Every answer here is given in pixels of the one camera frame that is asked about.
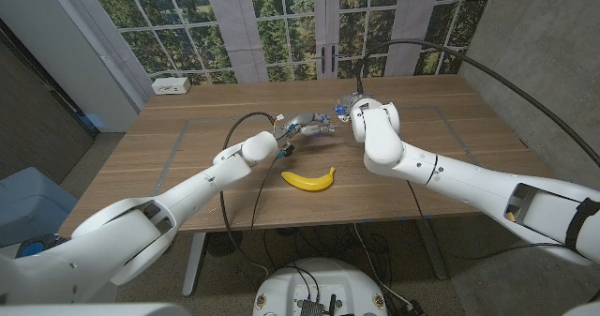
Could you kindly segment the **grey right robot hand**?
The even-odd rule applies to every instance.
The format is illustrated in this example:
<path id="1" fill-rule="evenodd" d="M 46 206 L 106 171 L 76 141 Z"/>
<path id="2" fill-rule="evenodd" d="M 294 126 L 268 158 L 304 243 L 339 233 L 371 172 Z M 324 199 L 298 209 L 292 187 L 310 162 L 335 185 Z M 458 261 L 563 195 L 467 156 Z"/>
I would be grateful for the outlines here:
<path id="1" fill-rule="evenodd" d="M 357 92 L 344 95 L 337 100 L 334 106 L 334 113 L 342 122 L 348 122 L 351 119 L 351 112 L 355 106 L 363 106 L 365 103 L 374 101 L 375 98 L 370 93 L 358 94 Z"/>

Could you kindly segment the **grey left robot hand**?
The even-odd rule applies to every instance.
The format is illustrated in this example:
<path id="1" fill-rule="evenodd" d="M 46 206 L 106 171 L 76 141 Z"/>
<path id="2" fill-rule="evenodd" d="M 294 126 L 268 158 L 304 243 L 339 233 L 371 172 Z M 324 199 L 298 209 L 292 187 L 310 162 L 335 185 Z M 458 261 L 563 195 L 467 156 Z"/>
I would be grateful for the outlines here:
<path id="1" fill-rule="evenodd" d="M 333 133 L 336 127 L 330 122 L 325 113 L 300 113 L 287 123 L 274 129 L 274 137 L 279 143 L 285 143 L 290 138 L 300 133 L 312 136 L 318 133 Z"/>

